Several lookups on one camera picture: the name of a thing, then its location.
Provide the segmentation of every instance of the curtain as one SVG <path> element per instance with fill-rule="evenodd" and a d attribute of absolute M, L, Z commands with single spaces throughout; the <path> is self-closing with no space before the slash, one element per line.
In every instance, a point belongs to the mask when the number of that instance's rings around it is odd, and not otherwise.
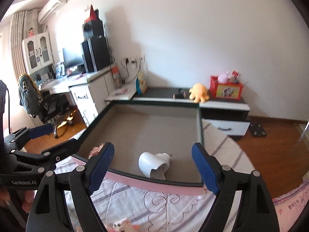
<path fill-rule="evenodd" d="M 10 50 L 16 81 L 18 81 L 21 75 L 27 73 L 22 51 L 22 41 L 29 37 L 30 29 L 33 29 L 34 35 L 42 31 L 42 27 L 38 22 L 38 9 L 21 11 L 13 15 L 10 26 Z M 43 124 L 38 117 L 32 118 L 29 116 L 29 119 L 34 126 Z"/>

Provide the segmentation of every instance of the air conditioner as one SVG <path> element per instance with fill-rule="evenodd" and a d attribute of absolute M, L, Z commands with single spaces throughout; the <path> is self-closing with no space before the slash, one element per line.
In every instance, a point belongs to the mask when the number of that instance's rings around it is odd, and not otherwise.
<path fill-rule="evenodd" d="M 66 0 L 50 0 L 39 13 L 39 23 L 44 24 L 47 19 L 64 4 L 66 4 Z"/>

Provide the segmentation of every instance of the speaker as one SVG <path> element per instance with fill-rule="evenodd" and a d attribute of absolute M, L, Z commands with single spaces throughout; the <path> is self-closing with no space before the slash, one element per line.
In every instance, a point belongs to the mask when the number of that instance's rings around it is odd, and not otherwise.
<path fill-rule="evenodd" d="M 81 43 L 86 72 L 99 71 L 110 65 L 109 50 L 105 37 L 88 38 Z"/>
<path fill-rule="evenodd" d="M 89 38 L 88 46 L 94 71 L 110 65 L 109 50 L 105 37 Z"/>
<path fill-rule="evenodd" d="M 94 72 L 88 41 L 82 42 L 81 48 L 82 48 L 82 59 L 84 60 L 84 67 L 86 72 L 87 73 Z"/>

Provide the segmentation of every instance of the red triangular flag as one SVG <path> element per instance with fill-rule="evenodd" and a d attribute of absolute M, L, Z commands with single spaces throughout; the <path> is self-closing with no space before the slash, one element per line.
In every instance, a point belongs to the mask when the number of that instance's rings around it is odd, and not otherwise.
<path fill-rule="evenodd" d="M 89 21 L 93 21 L 93 20 L 97 20 L 97 18 L 96 18 L 96 15 L 95 15 L 95 11 L 94 11 L 94 9 L 93 9 L 93 7 L 92 7 L 92 5 L 91 5 L 91 7 L 90 7 L 90 17 L 88 17 L 88 18 L 85 20 L 85 23 L 86 23 L 86 22 L 89 22 Z"/>

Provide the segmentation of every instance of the blue gripper pad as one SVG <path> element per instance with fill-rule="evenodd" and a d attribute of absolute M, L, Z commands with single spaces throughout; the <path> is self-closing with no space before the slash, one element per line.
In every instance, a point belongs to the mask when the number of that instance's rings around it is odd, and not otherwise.
<path fill-rule="evenodd" d="M 52 124 L 45 124 L 42 126 L 34 127 L 29 130 L 28 138 L 38 138 L 43 135 L 51 134 L 54 131 L 54 127 Z"/>
<path fill-rule="evenodd" d="M 85 187 L 89 195 L 100 188 L 114 155 L 114 145 L 106 142 L 99 154 L 92 156 L 86 163 Z"/>
<path fill-rule="evenodd" d="M 215 157 L 210 156 L 200 143 L 193 145 L 192 159 L 207 189 L 217 195 L 221 187 L 220 163 Z"/>

